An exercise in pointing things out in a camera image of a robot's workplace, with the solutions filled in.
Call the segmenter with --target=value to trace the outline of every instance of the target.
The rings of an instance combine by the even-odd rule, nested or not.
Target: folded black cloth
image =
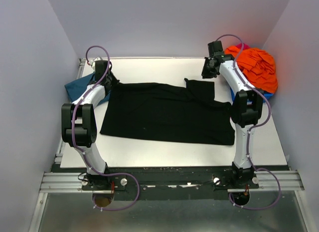
[[[101,134],[125,138],[233,145],[229,102],[214,100],[214,83],[119,83],[110,96]]]

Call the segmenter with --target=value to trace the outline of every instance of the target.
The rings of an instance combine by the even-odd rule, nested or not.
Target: white wall
[[[0,0],[0,226],[27,231],[78,59],[47,0]]]
[[[273,117],[319,228],[319,0],[291,0],[264,49],[276,60]]]
[[[79,57],[93,44],[111,56],[203,57],[225,33],[261,47],[289,0],[49,1]]]

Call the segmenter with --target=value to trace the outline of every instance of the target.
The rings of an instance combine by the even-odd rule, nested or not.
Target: blue basket
[[[230,89],[230,93],[231,93],[231,99],[234,101],[235,100],[235,94],[234,94],[232,89]],[[264,96],[265,96],[265,98],[267,100],[269,100],[269,98],[272,97],[273,95],[274,95],[273,93],[269,93],[269,92],[265,92],[264,93]]]

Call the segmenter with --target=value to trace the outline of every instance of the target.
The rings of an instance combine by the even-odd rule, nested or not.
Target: white tabletop
[[[113,58],[111,61],[112,72],[122,83],[158,82],[185,87],[184,78],[203,80],[202,58]],[[86,64],[82,76],[92,72]],[[221,75],[206,80],[215,82],[215,100],[231,102],[229,86]],[[107,107],[108,102],[95,109],[98,132]],[[260,122],[265,120],[267,113],[264,104]],[[96,145],[109,167],[230,166],[236,147],[147,141],[101,134],[98,134]],[[81,157],[68,144],[63,144],[62,153],[62,168],[85,167]],[[256,165],[287,164],[272,118],[265,126],[256,129],[252,154]]]

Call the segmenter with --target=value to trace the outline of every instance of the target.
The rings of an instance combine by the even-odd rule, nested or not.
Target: black t-shirt
[[[119,83],[111,92],[101,134],[142,140],[233,145],[229,102],[214,100],[214,83]]]

